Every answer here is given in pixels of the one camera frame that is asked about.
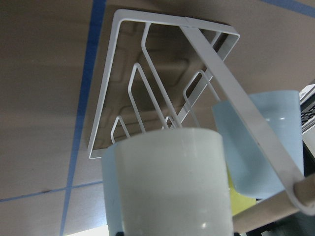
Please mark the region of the white plastic cup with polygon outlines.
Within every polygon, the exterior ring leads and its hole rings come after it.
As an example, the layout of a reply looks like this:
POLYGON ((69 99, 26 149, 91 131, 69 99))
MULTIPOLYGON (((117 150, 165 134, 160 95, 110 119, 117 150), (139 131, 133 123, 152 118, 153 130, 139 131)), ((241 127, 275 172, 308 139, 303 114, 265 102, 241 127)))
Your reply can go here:
POLYGON ((202 128, 152 131, 115 148, 127 236, 233 234, 222 137, 202 128))

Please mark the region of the light blue cup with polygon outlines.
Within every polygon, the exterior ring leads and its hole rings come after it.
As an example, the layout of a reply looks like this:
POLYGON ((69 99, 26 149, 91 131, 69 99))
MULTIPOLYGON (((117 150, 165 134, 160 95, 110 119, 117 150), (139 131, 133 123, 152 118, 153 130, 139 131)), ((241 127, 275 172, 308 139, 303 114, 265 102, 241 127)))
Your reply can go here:
MULTIPOLYGON (((278 90, 249 95, 302 172, 304 170, 299 92, 278 90)), ((236 191, 247 197, 267 199, 284 190, 274 169, 263 156, 229 101, 212 107, 222 135, 225 160, 236 191)))
POLYGON ((117 143, 109 146, 101 158, 106 221, 110 236, 124 236, 120 190, 117 179, 117 143))

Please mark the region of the yellow plastic cup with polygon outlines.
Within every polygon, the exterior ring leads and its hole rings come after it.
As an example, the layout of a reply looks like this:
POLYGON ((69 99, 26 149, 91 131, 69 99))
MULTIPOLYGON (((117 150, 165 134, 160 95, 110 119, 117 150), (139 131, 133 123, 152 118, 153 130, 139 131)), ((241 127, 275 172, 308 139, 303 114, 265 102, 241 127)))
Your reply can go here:
POLYGON ((229 171, 228 174, 228 185, 229 185, 229 194, 230 194, 230 202, 231 202, 231 211, 232 215, 236 215, 244 210, 254 206, 256 204, 255 198, 250 198, 238 193, 233 185, 231 176, 229 171))

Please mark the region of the black keyboard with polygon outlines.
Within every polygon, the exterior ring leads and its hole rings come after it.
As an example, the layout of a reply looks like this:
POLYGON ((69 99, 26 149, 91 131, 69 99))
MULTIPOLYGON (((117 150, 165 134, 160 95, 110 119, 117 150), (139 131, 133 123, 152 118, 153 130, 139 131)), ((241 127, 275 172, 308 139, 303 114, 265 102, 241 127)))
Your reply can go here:
POLYGON ((304 87, 300 93, 302 134, 315 125, 315 84, 304 87))

